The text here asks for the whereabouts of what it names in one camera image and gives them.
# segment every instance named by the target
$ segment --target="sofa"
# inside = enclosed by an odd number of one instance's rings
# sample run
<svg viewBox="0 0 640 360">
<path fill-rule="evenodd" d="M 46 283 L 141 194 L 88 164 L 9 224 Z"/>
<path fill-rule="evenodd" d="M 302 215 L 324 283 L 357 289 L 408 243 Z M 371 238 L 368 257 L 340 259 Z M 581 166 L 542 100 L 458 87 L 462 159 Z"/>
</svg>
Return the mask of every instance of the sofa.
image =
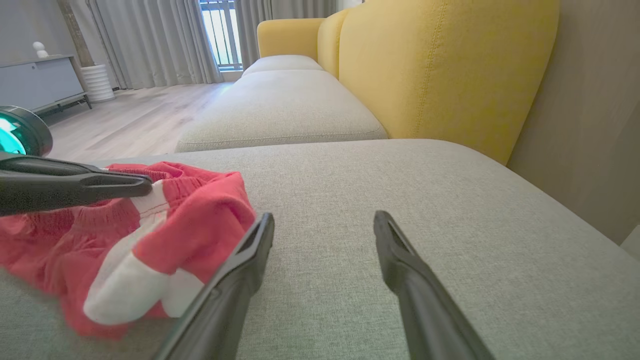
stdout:
<svg viewBox="0 0 640 360">
<path fill-rule="evenodd" d="M 326 19 L 264 21 L 261 59 L 176 151 L 432 138 L 505 164 L 558 13 L 558 0 L 370 0 Z"/>
<path fill-rule="evenodd" d="M 496 161 L 425 139 L 306 143 L 98 162 L 240 171 L 275 236 L 238 359 L 408 359 L 373 216 L 387 210 L 496 359 L 639 359 L 640 263 Z M 0 271 L 3 359 L 150 359 L 175 320 L 83 338 Z"/>
</svg>

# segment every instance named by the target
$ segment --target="glowing teal light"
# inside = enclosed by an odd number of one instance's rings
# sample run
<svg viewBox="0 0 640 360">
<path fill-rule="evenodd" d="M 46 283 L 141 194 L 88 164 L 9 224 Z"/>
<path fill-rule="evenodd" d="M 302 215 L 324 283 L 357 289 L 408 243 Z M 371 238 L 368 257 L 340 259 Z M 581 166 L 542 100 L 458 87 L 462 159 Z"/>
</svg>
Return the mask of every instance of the glowing teal light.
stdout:
<svg viewBox="0 0 640 360">
<path fill-rule="evenodd" d="M 3 151 L 12 152 L 14 154 L 26 154 L 24 146 L 11 132 L 16 127 L 8 120 L 0 117 L 0 147 Z"/>
</svg>

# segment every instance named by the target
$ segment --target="window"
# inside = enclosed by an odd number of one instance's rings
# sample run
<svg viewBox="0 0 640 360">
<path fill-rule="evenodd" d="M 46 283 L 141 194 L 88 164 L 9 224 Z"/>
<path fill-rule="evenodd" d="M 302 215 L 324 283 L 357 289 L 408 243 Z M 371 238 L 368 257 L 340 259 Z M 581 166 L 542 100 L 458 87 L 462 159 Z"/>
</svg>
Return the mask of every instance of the window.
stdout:
<svg viewBox="0 0 640 360">
<path fill-rule="evenodd" d="M 200 0 L 200 9 L 220 70 L 242 70 L 234 0 Z"/>
</svg>

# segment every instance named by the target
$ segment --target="tree trunk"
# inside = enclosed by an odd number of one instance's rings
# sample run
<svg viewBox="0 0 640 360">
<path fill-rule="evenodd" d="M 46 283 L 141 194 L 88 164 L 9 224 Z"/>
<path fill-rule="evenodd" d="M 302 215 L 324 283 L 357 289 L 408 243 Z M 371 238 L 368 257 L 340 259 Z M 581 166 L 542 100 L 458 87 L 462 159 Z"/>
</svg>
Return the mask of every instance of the tree trunk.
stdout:
<svg viewBox="0 0 640 360">
<path fill-rule="evenodd" d="M 80 66 L 94 66 L 95 63 L 91 58 L 91 54 L 89 53 L 89 48 L 87 48 L 86 46 L 86 42 L 84 42 L 84 37 L 80 32 L 80 26 L 78 26 L 76 16 L 74 16 L 74 12 L 71 9 L 69 0 L 58 0 L 58 6 L 60 7 L 60 11 L 62 11 L 62 16 L 64 17 L 65 22 L 67 23 L 67 28 L 69 29 L 69 33 L 71 34 L 71 39 L 74 41 L 74 45 L 78 53 L 78 59 L 80 60 Z"/>
</svg>

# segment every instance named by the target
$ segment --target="yellow sofa armrest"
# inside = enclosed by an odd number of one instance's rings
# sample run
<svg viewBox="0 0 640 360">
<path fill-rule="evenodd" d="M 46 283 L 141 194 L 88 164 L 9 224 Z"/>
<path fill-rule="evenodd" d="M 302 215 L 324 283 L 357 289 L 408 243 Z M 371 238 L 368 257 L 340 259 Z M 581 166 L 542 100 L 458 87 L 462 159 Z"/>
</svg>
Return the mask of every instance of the yellow sofa armrest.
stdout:
<svg viewBox="0 0 640 360">
<path fill-rule="evenodd" d="M 258 24 L 260 57 L 305 55 L 318 60 L 318 29 L 324 19 L 267 20 Z"/>
</svg>

